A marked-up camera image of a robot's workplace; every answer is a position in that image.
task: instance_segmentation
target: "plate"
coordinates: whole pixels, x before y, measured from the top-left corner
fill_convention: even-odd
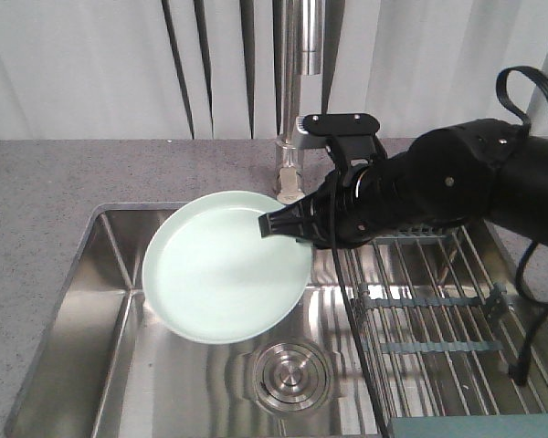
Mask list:
[[[258,217],[283,207],[266,195],[220,192],[171,215],[149,244],[142,286],[156,315],[196,342],[250,339],[298,303],[311,272],[311,246],[262,238]]]

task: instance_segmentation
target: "dish rack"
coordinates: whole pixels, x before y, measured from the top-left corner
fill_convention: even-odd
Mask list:
[[[516,386],[508,364],[535,314],[488,226],[470,228],[406,230],[342,252],[378,424],[548,413],[548,327],[534,342],[527,385]]]

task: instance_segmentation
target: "gray countertop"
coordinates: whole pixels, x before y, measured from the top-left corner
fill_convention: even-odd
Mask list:
[[[390,152],[408,144],[385,141]],[[0,436],[99,204],[272,194],[273,167],[273,141],[0,141]],[[331,167],[324,153],[307,152],[307,191]],[[517,260],[527,242],[500,235]],[[548,297],[548,250],[527,278]]]

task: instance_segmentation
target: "black robotic arm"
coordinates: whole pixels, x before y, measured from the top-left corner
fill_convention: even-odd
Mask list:
[[[331,248],[348,302],[337,248],[353,248],[377,235],[417,224],[459,225],[472,218],[529,237],[516,275],[516,289],[541,308],[526,334],[510,376],[527,381],[531,345],[548,318],[548,302],[525,294],[523,270],[538,244],[548,246],[548,139],[530,135],[530,119],[507,94],[507,77],[519,71],[548,101],[548,78],[531,67],[503,70],[497,79],[500,103],[522,120],[511,125],[484,119],[432,130],[408,151],[387,158],[376,137],[379,122],[367,114],[310,115],[298,120],[307,148],[325,147],[334,171],[319,189],[294,204],[260,216],[263,237],[291,235]]]

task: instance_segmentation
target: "sink drain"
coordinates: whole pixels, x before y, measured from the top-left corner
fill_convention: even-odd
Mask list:
[[[324,400],[329,390],[325,360],[311,347],[280,343],[260,354],[256,363],[258,396],[268,407],[292,412]]]

